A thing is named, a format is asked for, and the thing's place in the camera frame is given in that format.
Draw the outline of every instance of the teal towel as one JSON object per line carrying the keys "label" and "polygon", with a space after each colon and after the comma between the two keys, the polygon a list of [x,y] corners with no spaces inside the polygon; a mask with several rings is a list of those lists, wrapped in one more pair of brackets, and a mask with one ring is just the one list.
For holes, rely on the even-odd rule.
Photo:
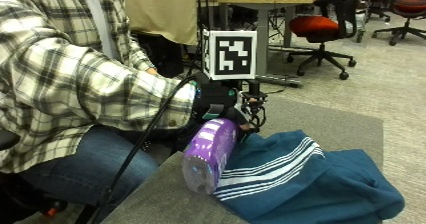
{"label": "teal towel", "polygon": [[322,151],[301,130],[235,146],[214,196],[250,223],[375,224],[404,205],[362,150]]}

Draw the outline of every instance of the purple container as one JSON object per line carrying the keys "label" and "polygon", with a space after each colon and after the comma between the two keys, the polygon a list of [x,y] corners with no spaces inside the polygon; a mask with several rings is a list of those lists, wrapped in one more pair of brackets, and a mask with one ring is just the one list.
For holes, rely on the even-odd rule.
{"label": "purple container", "polygon": [[237,141],[237,125],[227,119],[207,121],[184,153],[182,171],[186,186],[211,194]]}

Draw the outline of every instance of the flannel shirt sleeve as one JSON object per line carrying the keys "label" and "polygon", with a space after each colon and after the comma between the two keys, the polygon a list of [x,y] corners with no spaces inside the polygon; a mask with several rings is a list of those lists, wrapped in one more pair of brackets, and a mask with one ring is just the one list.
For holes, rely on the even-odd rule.
{"label": "flannel shirt sleeve", "polygon": [[[78,125],[144,130],[178,82],[73,45],[30,1],[0,0],[0,13],[1,79],[13,89],[16,101]],[[134,48],[134,58],[145,57],[140,53]],[[149,65],[142,58],[134,62],[140,67]],[[174,95],[157,128],[186,124],[193,96],[187,84]]]}
{"label": "flannel shirt sleeve", "polygon": [[130,37],[130,63],[133,68],[141,71],[156,68],[133,37]]}

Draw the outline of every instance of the plaid shirt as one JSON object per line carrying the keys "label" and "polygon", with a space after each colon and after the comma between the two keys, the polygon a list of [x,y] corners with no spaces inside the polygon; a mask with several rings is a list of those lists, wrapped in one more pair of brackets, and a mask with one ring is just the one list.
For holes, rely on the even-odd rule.
{"label": "plaid shirt", "polygon": [[[72,155],[93,125],[144,130],[178,83],[145,72],[124,0],[100,2],[118,60],[100,53],[85,0],[0,0],[0,128],[20,136],[0,152],[1,172]],[[157,128],[186,124],[193,96],[187,84]]]}

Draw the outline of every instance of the person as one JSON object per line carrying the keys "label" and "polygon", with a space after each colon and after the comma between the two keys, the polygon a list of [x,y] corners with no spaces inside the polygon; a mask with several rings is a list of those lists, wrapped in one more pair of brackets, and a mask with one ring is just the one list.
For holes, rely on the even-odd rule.
{"label": "person", "polygon": [[[124,0],[0,0],[0,13],[0,128],[20,137],[0,172],[96,206],[133,147],[125,133],[145,130],[178,81],[132,39]],[[185,127],[194,93],[178,90],[156,128]],[[97,222],[157,166],[138,151]]]}

